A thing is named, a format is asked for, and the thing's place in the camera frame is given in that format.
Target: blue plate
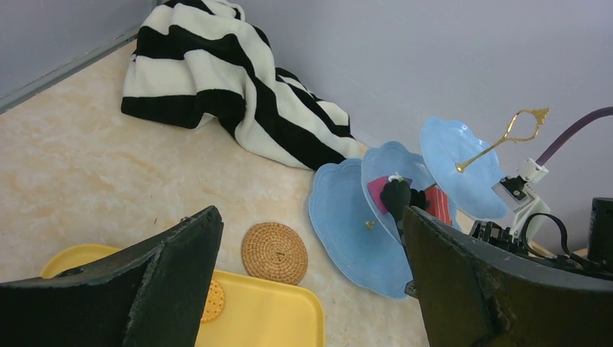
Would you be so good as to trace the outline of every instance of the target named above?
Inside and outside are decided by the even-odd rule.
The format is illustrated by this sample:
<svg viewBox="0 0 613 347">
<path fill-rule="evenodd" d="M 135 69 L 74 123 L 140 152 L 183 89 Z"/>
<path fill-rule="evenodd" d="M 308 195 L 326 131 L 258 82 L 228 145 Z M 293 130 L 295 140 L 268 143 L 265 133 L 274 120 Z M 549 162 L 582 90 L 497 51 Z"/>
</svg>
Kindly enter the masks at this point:
<svg viewBox="0 0 613 347">
<path fill-rule="evenodd" d="M 369 182 L 379 177 L 390 176 L 396 173 L 407 179 L 412 179 L 411 188 L 417 190 L 423 190 L 434 183 L 434 178 L 432 178 L 432 175 L 428 172 L 428 168 L 421 155 L 409 152 L 401 143 L 396 141 L 387 142 L 380 148 L 371 148 L 366 152 L 366 155 L 364 155 L 361 172 L 361 187 L 366 201 L 387 233 L 400 243 L 396 223 L 391 213 L 381 213 L 368 190 Z M 458 226 L 458 222 L 455 221 L 455 214 L 457 211 L 458 209 L 455 204 L 450 201 L 449 215 L 452 225 L 459 230 L 460 227 Z"/>
<path fill-rule="evenodd" d="M 353 283 L 371 291 L 402 299 L 413 280 L 404 249 L 375 217 L 360 185 L 361 160 L 326 164 L 315 174 L 309 214 L 315 233 L 334 264 Z"/>
<path fill-rule="evenodd" d="M 429 118 L 419 133 L 421 152 L 437 184 L 458 207 L 475 218 L 502 218 L 507 205 L 494 193 L 504 176 L 495 151 L 468 166 L 464 173 L 455 168 L 489 147 L 461 121 Z"/>
</svg>

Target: yellow tray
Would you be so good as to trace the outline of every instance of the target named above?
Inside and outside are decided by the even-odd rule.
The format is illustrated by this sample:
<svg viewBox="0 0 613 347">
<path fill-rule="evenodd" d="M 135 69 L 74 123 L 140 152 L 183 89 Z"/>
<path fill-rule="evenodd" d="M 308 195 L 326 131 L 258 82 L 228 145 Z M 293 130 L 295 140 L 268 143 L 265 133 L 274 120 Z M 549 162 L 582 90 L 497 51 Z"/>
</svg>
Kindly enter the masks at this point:
<svg viewBox="0 0 613 347">
<path fill-rule="evenodd" d="M 51 258 L 40 276 L 51 278 L 73 267 L 119 251 L 102 244 L 70 247 Z M 323 347 L 324 311 L 305 288 L 215 270 L 226 306 L 212 322 L 202 323 L 196 347 Z"/>
</svg>

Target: wall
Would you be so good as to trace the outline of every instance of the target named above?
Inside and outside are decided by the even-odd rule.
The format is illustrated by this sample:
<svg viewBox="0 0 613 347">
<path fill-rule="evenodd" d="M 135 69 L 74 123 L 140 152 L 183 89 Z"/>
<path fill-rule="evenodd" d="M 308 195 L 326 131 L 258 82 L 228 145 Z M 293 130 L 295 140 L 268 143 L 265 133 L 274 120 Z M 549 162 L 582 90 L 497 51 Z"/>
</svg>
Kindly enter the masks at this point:
<svg viewBox="0 0 613 347">
<path fill-rule="evenodd" d="M 0 98 L 145 20 L 153 0 L 0 0 Z"/>
<path fill-rule="evenodd" d="M 613 104 L 610 0 L 238 2 L 277 65 L 344 107 L 368 145 L 399 140 L 418 152 L 429 116 L 460 119 L 494 142 L 520 108 L 551 107 L 536 140 L 498 150 L 513 174 L 577 118 Z M 591 198 L 613 196 L 611 133 L 613 118 L 585 128 L 534 186 L 574 248 L 586 245 Z M 536 240 L 559 248 L 551 225 Z"/>
</svg>

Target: woven coaster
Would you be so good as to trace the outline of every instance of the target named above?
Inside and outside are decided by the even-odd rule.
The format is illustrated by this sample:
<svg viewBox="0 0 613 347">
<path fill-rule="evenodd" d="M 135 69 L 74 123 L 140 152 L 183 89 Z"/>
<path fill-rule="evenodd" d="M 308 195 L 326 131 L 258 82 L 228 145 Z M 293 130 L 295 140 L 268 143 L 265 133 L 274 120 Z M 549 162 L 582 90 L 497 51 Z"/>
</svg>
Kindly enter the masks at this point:
<svg viewBox="0 0 613 347">
<path fill-rule="evenodd" d="M 216 280 L 211 280 L 205 311 L 202 314 L 202 318 L 200 318 L 200 322 L 206 323 L 217 318 L 223 311 L 225 305 L 226 295 L 223 292 L 223 287 Z"/>
<path fill-rule="evenodd" d="M 300 236 L 279 223 L 261 223 L 249 229 L 241 255 L 250 276 L 286 284 L 298 284 L 309 266 Z"/>
</svg>

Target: marble table surface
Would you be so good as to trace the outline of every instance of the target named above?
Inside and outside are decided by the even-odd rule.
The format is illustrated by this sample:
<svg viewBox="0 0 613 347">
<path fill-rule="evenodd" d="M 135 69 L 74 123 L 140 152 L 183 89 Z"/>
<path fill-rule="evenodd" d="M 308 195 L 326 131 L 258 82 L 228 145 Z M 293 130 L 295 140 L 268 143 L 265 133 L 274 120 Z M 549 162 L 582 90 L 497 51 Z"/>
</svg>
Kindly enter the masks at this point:
<svg viewBox="0 0 613 347">
<path fill-rule="evenodd" d="M 245 274 L 256 223 L 292 227 L 309 252 L 300 286 L 326 314 L 328 346 L 427 346 L 419 303 L 359 288 L 309 222 L 313 172 L 239 147 L 216 121 L 196 130 L 119 110 L 134 43 L 0 115 L 0 281 L 35 277 L 76 244 L 127 247 L 215 205 L 225 222 L 216 267 Z"/>
</svg>

